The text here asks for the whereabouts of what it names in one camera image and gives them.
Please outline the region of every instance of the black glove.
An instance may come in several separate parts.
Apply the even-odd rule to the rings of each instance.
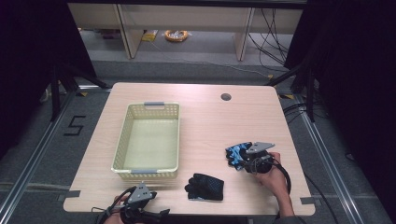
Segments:
[[[184,188],[190,200],[223,200],[224,181],[210,175],[194,174]]]

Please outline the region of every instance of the plastic basket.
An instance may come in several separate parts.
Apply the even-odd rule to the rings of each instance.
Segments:
[[[111,170],[122,179],[175,178],[179,113],[178,103],[128,105]]]

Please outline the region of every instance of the person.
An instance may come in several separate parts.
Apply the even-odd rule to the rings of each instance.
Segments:
[[[269,154],[274,157],[275,164],[280,164],[279,153],[269,152]],[[301,224],[302,222],[300,221],[300,219],[294,215],[291,198],[288,193],[288,186],[286,184],[285,176],[283,175],[283,173],[275,166],[272,166],[271,170],[265,174],[257,173],[253,175],[262,186],[265,186],[266,188],[271,190],[271,192],[273,192],[274,196],[276,197],[279,206],[279,219],[277,219],[274,224]],[[120,213],[113,213],[106,220],[105,224],[123,224],[120,219]]]

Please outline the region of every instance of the hand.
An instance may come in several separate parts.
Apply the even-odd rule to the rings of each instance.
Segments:
[[[116,201],[119,198],[119,196],[116,196],[114,198],[114,201]],[[116,205],[120,205],[123,201],[125,201],[128,198],[128,196],[123,196]],[[118,210],[113,210],[111,213],[111,216],[107,218],[105,221],[105,224],[123,224],[121,217],[120,217],[120,209]]]
[[[277,152],[270,152],[274,157],[274,163],[280,164],[280,154]],[[271,170],[265,174],[257,173],[255,177],[259,180],[261,185],[267,187],[276,196],[279,204],[279,214],[281,217],[294,216],[291,199],[288,193],[288,187],[286,185],[286,179],[283,173],[275,166],[271,167]]]

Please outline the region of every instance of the sleeve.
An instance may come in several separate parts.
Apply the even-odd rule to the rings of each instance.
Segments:
[[[302,224],[303,222],[300,221],[297,217],[282,217],[277,219],[274,224]]]

